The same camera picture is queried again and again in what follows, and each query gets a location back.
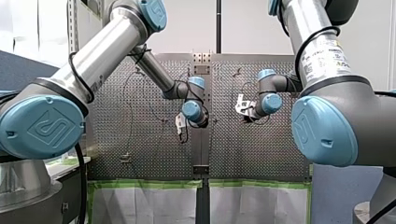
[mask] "green tape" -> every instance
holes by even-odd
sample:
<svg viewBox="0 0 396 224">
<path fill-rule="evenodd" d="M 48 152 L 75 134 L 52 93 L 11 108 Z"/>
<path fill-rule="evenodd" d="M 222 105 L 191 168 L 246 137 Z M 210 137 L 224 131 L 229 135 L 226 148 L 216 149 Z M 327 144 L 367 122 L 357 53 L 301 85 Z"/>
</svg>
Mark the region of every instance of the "green tape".
<svg viewBox="0 0 396 224">
<path fill-rule="evenodd" d="M 306 197 L 306 224 L 311 224 L 312 184 L 309 185 Z"/>
<path fill-rule="evenodd" d="M 209 180 L 211 188 L 228 188 L 228 187 L 262 187 L 274 189 L 309 189 L 310 182 L 279 182 L 263 180 Z"/>
<path fill-rule="evenodd" d="M 54 164 L 77 165 L 78 164 L 78 159 L 77 158 L 72 158 L 72 159 L 65 159 L 64 161 L 61 161 L 60 159 L 58 159 L 58 160 L 50 161 L 50 162 L 47 163 L 47 165 L 54 165 Z"/>
<path fill-rule="evenodd" d="M 198 189 L 202 186 L 202 181 L 156 181 L 120 179 L 90 181 L 89 185 L 93 186 L 95 189 Z"/>
<path fill-rule="evenodd" d="M 88 184 L 88 224 L 92 224 L 93 194 L 95 193 L 94 185 Z"/>
</svg>

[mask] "logo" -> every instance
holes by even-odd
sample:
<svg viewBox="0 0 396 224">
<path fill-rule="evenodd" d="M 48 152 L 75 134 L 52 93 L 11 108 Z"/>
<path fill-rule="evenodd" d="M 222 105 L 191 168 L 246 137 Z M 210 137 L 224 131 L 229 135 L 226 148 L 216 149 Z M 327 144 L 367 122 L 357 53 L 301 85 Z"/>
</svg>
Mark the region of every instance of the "logo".
<svg viewBox="0 0 396 224">
<path fill-rule="evenodd" d="M 297 133 L 298 139 L 302 144 L 308 142 L 309 135 L 312 131 L 305 114 L 300 115 L 297 120 L 294 121 L 294 131 Z"/>
<path fill-rule="evenodd" d="M 28 129 L 28 133 L 51 147 L 58 147 L 76 125 L 60 111 L 47 110 Z"/>
<path fill-rule="evenodd" d="M 161 5 L 158 1 L 153 1 L 151 3 L 151 10 L 160 21 L 165 17 L 165 13 L 163 12 L 163 9 L 161 8 Z"/>
</svg>

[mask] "pegboard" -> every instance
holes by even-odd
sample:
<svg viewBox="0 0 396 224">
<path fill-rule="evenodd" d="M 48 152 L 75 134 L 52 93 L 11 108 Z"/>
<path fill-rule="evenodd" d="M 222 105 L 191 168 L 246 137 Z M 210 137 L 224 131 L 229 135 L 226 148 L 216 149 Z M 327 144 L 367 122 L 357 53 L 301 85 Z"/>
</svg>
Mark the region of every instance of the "pegboard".
<svg viewBox="0 0 396 224">
<path fill-rule="evenodd" d="M 212 55 L 211 178 L 309 180 L 309 162 L 294 145 L 290 113 L 296 98 L 280 93 L 283 107 L 263 125 L 244 123 L 234 107 L 238 93 L 253 100 L 263 68 L 286 75 L 292 56 Z"/>
<path fill-rule="evenodd" d="M 157 59 L 174 79 L 182 80 L 198 64 L 190 54 L 160 54 Z M 211 99 L 209 137 L 190 130 L 190 141 L 181 145 L 175 116 L 183 101 L 164 100 L 155 84 L 136 74 L 132 60 L 125 59 L 97 92 L 90 111 L 97 157 L 89 178 L 192 179 L 193 151 L 209 146 L 210 178 L 309 180 L 309 163 L 291 135 L 295 98 L 282 93 L 283 108 L 262 126 L 243 123 L 234 110 L 245 83 L 251 83 L 244 87 L 245 98 L 251 99 L 257 74 L 263 68 L 287 74 L 293 68 L 292 56 L 212 55 L 210 61 L 211 74 L 205 76 L 211 87 L 205 92 L 205 98 L 210 96 L 206 103 Z M 197 139 L 209 144 L 197 146 Z"/>
<path fill-rule="evenodd" d="M 186 80 L 192 56 L 161 60 L 174 79 Z M 191 179 L 191 144 L 179 143 L 175 116 L 182 100 L 160 89 L 126 58 L 96 93 L 92 128 L 97 144 L 89 179 Z"/>
</svg>

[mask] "blue plastic cover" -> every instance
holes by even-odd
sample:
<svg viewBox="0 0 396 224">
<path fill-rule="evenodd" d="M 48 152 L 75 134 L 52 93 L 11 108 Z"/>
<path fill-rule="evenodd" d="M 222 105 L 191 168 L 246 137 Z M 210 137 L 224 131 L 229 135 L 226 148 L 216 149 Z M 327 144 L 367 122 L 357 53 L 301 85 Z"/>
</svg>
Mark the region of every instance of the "blue plastic cover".
<svg viewBox="0 0 396 224">
<path fill-rule="evenodd" d="M 347 119 L 317 96 L 298 100 L 292 111 L 292 132 L 300 151 L 312 162 L 345 167 L 358 157 L 358 142 Z"/>
<path fill-rule="evenodd" d="M 139 6 L 143 16 L 155 32 L 165 29 L 168 17 L 163 0 L 140 0 Z"/>
<path fill-rule="evenodd" d="M 61 96 L 28 98 L 0 117 L 0 146 L 22 159 L 54 158 L 78 142 L 83 122 L 78 107 Z"/>
<path fill-rule="evenodd" d="M 262 110 L 266 114 L 274 114 L 282 105 L 282 98 L 276 93 L 269 93 L 262 99 Z"/>
<path fill-rule="evenodd" d="M 192 122 L 198 122 L 198 118 L 201 114 L 201 107 L 194 101 L 188 101 L 181 108 L 181 112 L 186 119 L 191 120 Z"/>
<path fill-rule="evenodd" d="M 274 76 L 276 72 L 274 69 L 262 69 L 260 73 L 257 75 L 257 80 L 260 81 L 265 77 Z"/>
<path fill-rule="evenodd" d="M 277 15 L 278 2 L 279 2 L 279 0 L 270 0 L 270 1 L 268 1 L 268 14 L 270 14 L 270 16 L 276 16 Z"/>
<path fill-rule="evenodd" d="M 201 77 L 189 77 L 189 82 L 195 86 L 205 89 L 205 80 Z"/>
</svg>

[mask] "black bracket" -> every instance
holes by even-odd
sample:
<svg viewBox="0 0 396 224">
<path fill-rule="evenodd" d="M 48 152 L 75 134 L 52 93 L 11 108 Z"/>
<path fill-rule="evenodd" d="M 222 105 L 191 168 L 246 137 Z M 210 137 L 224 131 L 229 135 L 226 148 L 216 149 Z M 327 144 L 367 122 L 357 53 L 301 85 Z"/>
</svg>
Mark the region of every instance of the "black bracket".
<svg viewBox="0 0 396 224">
<path fill-rule="evenodd" d="M 208 165 L 194 165 L 193 173 L 195 175 L 209 175 L 209 166 Z"/>
</svg>

